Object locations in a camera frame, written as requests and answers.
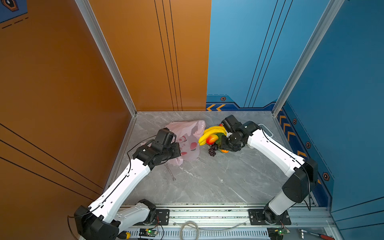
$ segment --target robotic arm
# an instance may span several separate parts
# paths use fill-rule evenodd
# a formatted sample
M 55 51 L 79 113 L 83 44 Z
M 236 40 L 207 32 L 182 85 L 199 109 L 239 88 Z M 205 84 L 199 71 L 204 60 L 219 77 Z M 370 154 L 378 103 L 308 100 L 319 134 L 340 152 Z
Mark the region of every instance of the robotic arm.
M 278 223 L 284 212 L 295 203 L 300 203 L 317 185 L 317 163 L 290 152 L 268 137 L 252 121 L 244 124 L 230 115 L 222 121 L 227 136 L 222 136 L 219 149 L 239 151 L 245 145 L 256 148 L 273 161 L 289 177 L 281 191 L 264 207 L 262 220 L 267 224 Z M 130 164 L 113 184 L 88 208 L 80 206 L 74 216 L 78 233 L 86 240 L 127 239 L 126 229 L 144 222 L 154 221 L 156 206 L 141 200 L 134 207 L 118 213 L 135 186 L 155 167 L 167 160 L 179 157 L 180 148 L 173 142 L 176 135 L 164 128 L 158 131 L 155 140 L 139 147 Z

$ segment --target pink plastic bag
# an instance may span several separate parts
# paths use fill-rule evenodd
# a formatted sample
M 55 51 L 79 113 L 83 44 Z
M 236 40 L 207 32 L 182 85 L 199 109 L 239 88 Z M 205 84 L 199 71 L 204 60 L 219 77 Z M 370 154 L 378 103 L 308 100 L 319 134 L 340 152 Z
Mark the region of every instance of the pink plastic bag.
M 199 138 L 204 134 L 205 121 L 171 122 L 166 127 L 176 134 L 181 152 L 180 157 L 170 159 L 168 162 L 180 166 L 183 160 L 196 160 L 200 154 Z

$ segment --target silver wrench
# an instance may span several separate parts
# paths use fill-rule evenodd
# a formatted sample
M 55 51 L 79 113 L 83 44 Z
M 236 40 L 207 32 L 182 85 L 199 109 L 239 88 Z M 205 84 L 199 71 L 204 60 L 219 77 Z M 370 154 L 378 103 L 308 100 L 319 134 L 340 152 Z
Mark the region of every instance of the silver wrench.
M 173 181 L 176 181 L 176 178 L 173 176 L 172 172 L 170 171 L 168 164 L 166 163 L 166 168 L 168 169 L 169 174 L 171 175 Z

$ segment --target marble table surface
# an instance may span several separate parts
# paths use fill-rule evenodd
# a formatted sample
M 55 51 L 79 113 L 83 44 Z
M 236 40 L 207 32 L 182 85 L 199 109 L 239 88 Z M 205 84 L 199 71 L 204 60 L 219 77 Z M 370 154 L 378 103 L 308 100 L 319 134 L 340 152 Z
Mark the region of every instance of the marble table surface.
M 170 122 L 204 120 L 207 127 L 220 124 L 233 114 L 240 122 L 263 124 L 273 139 L 286 146 L 283 132 L 268 111 L 182 111 L 138 112 L 127 150 L 143 139 L 156 135 Z M 125 155 L 118 175 L 129 163 Z M 124 204 L 136 204 L 147 199 L 155 204 L 172 203 L 253 203 L 269 202 L 288 179 L 267 157 L 256 149 L 245 146 L 241 151 L 226 154 L 208 154 L 208 146 L 200 147 L 199 158 L 184 161 L 182 165 L 167 164 L 176 181 L 172 180 L 165 165 L 155 167 L 132 191 Z

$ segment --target black mounting plate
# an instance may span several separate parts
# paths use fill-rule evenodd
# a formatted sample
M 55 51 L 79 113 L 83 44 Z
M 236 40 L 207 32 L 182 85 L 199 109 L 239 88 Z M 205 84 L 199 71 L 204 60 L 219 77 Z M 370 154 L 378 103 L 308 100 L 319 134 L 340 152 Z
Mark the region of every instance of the black mounting plate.
M 269 224 L 265 221 L 264 209 L 248 209 L 249 220 L 251 225 L 280 225 L 280 223 Z M 288 211 L 285 211 L 282 216 L 282 223 L 284 225 L 291 225 L 291 219 L 289 218 Z
M 169 209 L 156 209 L 156 216 L 159 217 L 159 223 L 163 226 L 168 225 L 169 221 Z M 157 219 L 155 218 L 153 223 L 149 224 L 148 226 L 155 226 L 157 224 Z M 134 226 L 143 226 L 144 224 L 142 222 L 136 223 Z

